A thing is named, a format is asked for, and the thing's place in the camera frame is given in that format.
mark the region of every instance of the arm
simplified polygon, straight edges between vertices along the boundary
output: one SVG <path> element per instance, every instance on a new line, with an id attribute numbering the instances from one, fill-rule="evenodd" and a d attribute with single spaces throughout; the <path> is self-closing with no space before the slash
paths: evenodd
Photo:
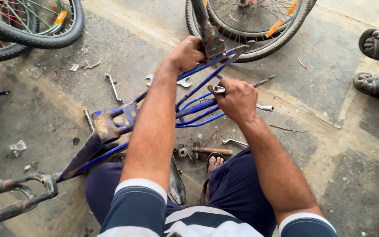
<path id="1" fill-rule="evenodd" d="M 176 80 L 204 59 L 201 38 L 189 36 L 168 55 L 155 73 L 127 150 L 120 183 L 143 178 L 169 187 L 175 134 Z"/>
<path id="2" fill-rule="evenodd" d="M 223 78 L 220 84 L 226 88 L 226 94 L 215 94 L 217 104 L 244 134 L 261 189 L 273 207 L 277 223 L 295 213 L 323 216 L 307 181 L 256 114 L 257 90 L 246 82 L 229 78 Z"/>

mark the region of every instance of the hammer head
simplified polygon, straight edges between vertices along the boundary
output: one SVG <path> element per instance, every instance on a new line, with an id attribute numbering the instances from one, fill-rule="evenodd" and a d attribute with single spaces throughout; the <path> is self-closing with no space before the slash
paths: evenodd
<path id="1" fill-rule="evenodd" d="M 194 142 L 192 146 L 192 152 L 194 153 L 196 159 L 198 159 L 199 150 L 200 150 L 200 142 Z"/>

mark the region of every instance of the hand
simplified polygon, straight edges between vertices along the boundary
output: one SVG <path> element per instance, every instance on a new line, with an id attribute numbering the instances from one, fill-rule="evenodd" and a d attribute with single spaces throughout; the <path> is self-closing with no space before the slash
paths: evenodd
<path id="1" fill-rule="evenodd" d="M 188 36 L 165 58 L 178 70 L 179 75 L 196 67 L 205 56 L 198 49 L 203 45 L 201 37 Z"/>
<path id="2" fill-rule="evenodd" d="M 255 121 L 258 117 L 256 104 L 258 92 L 251 84 L 235 79 L 222 78 L 220 86 L 226 89 L 226 93 L 214 93 L 212 85 L 208 86 L 217 100 L 217 105 L 238 126 Z"/>

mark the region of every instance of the man's left hand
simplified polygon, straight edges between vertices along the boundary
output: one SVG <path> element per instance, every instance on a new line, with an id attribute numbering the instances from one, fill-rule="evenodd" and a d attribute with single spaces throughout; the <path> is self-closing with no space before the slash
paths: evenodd
<path id="1" fill-rule="evenodd" d="M 201 37 L 190 35 L 165 58 L 165 61 L 171 62 L 178 70 L 178 75 L 181 75 L 205 59 L 204 54 L 198 51 L 202 45 Z"/>

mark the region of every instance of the hammer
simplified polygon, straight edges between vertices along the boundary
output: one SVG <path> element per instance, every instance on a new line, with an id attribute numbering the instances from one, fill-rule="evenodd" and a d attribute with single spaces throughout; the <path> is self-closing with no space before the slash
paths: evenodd
<path id="1" fill-rule="evenodd" d="M 232 150 L 215 149 L 215 148 L 200 148 L 200 142 L 194 142 L 194 145 L 191 150 L 195 154 L 196 159 L 198 159 L 198 153 L 200 152 L 202 153 L 217 152 L 224 156 L 231 156 L 233 154 Z"/>

